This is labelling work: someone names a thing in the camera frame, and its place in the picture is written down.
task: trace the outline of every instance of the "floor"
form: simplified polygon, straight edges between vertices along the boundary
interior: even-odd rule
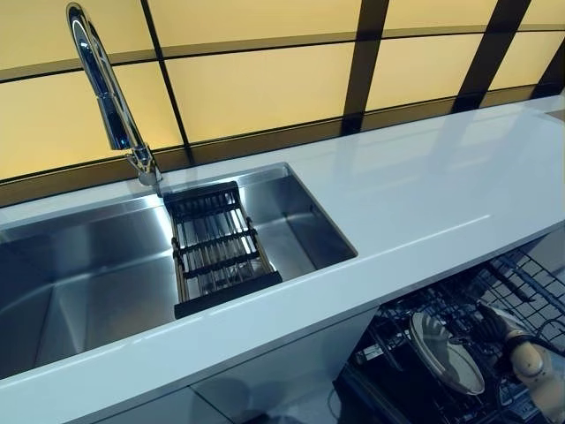
[[[328,385],[292,405],[274,409],[269,415],[246,424],[360,424],[369,422],[362,417],[355,399],[342,390]]]

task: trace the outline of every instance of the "kitchen sink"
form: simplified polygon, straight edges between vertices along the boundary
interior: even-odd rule
[[[173,187],[164,197],[234,182],[276,283],[356,255],[286,164]],[[0,229],[0,378],[174,321],[186,301],[176,234],[170,208],[154,194]]]

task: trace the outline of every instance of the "dishwasher rack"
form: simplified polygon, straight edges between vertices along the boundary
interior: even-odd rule
[[[498,360],[501,347],[468,338],[480,319],[476,305],[481,300],[509,311],[532,334],[561,349],[565,346],[564,297],[565,284],[522,248],[517,248],[384,304],[374,316],[343,375],[353,385],[363,386],[366,395],[366,387],[372,383],[371,379],[367,381],[363,377],[363,370],[370,367],[371,361],[378,359],[380,364],[388,364],[392,375],[397,378],[410,373],[413,363],[407,367],[404,352],[411,351],[411,358],[416,358],[415,361],[418,361],[418,355],[408,331],[409,321],[416,312],[428,313],[438,318],[455,337],[467,340],[465,348],[477,362],[486,381],[485,393],[465,396],[449,389],[428,373],[428,377],[434,380],[434,387],[430,390],[440,393],[441,402],[435,407],[442,421],[529,422],[528,419],[539,415],[539,411],[530,401],[526,388],[513,379],[510,370]],[[374,393],[380,393],[376,386],[373,385],[373,388]],[[371,398],[376,404],[382,402],[376,400],[382,399],[380,395]],[[404,422],[396,418],[390,421]]]

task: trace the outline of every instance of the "dish rack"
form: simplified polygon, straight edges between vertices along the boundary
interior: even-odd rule
[[[236,182],[164,196],[172,221],[181,318],[282,281],[245,213]]]
[[[413,372],[418,351],[408,328],[412,315],[423,312],[439,319],[454,337],[466,340],[464,346],[486,382],[483,394],[466,396],[427,373],[426,378],[432,379],[434,387],[424,390],[439,393],[436,398],[441,401],[434,408],[439,411],[441,422],[530,422],[536,415],[539,417],[539,411],[530,401],[526,388],[511,378],[510,370],[498,360],[501,346],[469,339],[471,329],[481,316],[476,305],[481,300],[509,311],[533,335],[561,349],[565,346],[564,298],[565,284],[522,248],[517,248],[384,304],[359,342],[350,364],[343,370],[342,378],[349,386],[362,391],[362,397],[371,399],[366,405],[372,404],[380,413],[386,409],[386,420],[405,422],[403,409],[395,409],[375,383],[379,372],[383,373],[383,364],[391,369],[388,376],[395,375],[397,379],[408,378],[407,374]],[[410,362],[406,361],[407,351],[412,358]],[[371,371],[370,363],[377,358],[380,368],[373,366]],[[421,361],[418,366],[425,367]]]

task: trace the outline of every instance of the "sink drying rack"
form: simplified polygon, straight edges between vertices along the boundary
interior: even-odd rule
[[[282,281],[239,198],[236,182],[164,196],[172,221],[181,318]]]

